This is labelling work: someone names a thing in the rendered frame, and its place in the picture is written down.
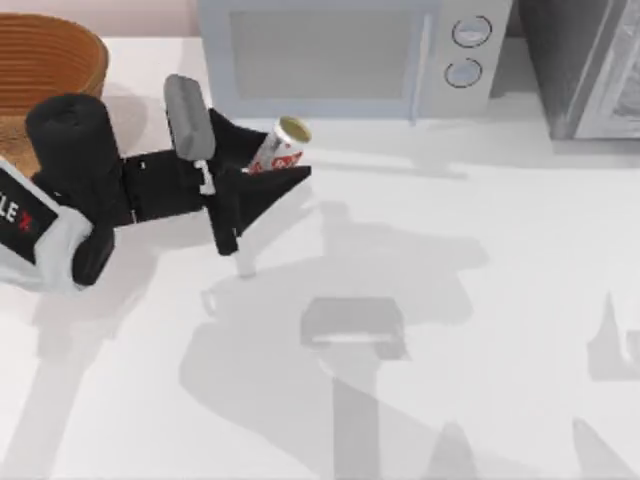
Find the red and white can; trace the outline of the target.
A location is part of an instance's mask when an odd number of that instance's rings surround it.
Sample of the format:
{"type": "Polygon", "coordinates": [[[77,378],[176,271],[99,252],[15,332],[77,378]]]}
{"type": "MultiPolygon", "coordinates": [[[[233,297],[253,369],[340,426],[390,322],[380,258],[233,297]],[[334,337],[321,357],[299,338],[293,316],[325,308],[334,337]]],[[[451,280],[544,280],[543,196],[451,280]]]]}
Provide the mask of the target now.
{"type": "Polygon", "coordinates": [[[308,126],[299,118],[281,116],[247,167],[249,174],[294,167],[312,140],[308,126]]]}

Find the microwave knob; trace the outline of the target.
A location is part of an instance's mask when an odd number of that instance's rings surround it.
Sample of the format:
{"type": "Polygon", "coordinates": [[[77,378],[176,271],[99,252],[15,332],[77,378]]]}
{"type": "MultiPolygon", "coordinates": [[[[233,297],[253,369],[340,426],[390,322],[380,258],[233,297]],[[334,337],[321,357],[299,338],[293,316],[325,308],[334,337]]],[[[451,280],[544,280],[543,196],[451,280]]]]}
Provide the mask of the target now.
{"type": "Polygon", "coordinates": [[[483,75],[482,65],[475,59],[465,58],[450,63],[444,71],[446,83],[455,89],[465,89],[477,84],[483,75]]]}
{"type": "Polygon", "coordinates": [[[482,15],[458,20],[452,28],[452,39],[461,48],[477,48],[492,35],[491,21],[482,15]]]}

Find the brown wicker basket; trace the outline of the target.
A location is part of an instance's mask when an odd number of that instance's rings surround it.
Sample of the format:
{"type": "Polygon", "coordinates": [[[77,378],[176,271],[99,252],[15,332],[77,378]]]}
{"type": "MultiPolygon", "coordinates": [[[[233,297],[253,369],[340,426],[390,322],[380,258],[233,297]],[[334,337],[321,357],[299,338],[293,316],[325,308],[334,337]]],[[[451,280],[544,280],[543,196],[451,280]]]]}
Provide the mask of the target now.
{"type": "Polygon", "coordinates": [[[0,157],[31,176],[39,162],[26,134],[27,113],[64,93],[101,97],[109,52],[96,34],[70,20],[0,12],[0,157]]]}

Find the microwave oven door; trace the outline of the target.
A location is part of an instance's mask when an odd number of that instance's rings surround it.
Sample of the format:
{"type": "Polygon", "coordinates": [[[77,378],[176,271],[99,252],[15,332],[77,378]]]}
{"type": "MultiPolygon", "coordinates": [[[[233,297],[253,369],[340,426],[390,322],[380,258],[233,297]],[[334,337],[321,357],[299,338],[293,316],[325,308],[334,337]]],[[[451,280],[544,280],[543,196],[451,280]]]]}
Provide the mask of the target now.
{"type": "Polygon", "coordinates": [[[211,96],[231,117],[417,116],[424,0],[196,0],[211,96]]]}

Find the grey cabinet with dark inside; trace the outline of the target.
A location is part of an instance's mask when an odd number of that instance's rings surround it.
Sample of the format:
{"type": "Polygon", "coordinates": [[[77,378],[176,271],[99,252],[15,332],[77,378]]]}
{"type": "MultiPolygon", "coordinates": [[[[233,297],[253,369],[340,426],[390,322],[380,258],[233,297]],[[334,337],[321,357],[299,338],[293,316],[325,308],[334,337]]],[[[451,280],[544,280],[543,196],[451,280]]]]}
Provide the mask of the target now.
{"type": "Polygon", "coordinates": [[[519,0],[550,136],[640,140],[640,0],[519,0]]]}

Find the pale microwave oven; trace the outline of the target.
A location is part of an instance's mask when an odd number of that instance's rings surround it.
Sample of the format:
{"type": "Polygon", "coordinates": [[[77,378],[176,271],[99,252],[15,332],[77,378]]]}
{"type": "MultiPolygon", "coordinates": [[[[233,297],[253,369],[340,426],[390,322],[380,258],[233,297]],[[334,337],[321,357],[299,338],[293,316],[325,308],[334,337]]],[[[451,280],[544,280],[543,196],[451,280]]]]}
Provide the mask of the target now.
{"type": "Polygon", "coordinates": [[[489,100],[513,0],[424,0],[430,8],[430,44],[417,120],[468,117],[482,112],[489,100]],[[486,16],[493,31],[477,48],[461,48],[452,39],[458,20],[486,16]],[[483,67],[481,80],[472,87],[455,89],[444,79],[446,67],[472,58],[483,67]]]}

